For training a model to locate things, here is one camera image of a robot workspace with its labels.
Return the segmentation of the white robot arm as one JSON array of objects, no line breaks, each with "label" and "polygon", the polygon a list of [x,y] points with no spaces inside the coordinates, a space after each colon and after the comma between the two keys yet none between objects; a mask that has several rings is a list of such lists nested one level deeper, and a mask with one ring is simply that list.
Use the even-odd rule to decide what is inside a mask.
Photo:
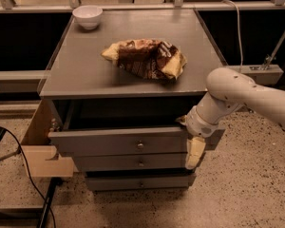
[{"label": "white robot arm", "polygon": [[204,152],[205,139],[219,121],[246,106],[285,130],[285,91],[258,85],[252,78],[227,67],[213,70],[206,78],[207,93],[177,121],[189,134],[185,168],[193,170]]}]

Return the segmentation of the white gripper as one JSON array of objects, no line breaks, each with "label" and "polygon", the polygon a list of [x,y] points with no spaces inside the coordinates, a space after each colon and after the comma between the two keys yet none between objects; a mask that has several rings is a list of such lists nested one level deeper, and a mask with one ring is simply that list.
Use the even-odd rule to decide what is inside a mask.
[{"label": "white gripper", "polygon": [[178,117],[176,122],[186,126],[192,136],[198,136],[187,140],[185,167],[193,170],[204,152],[206,146],[204,138],[210,137],[217,130],[219,120],[209,108],[195,105],[187,115]]}]

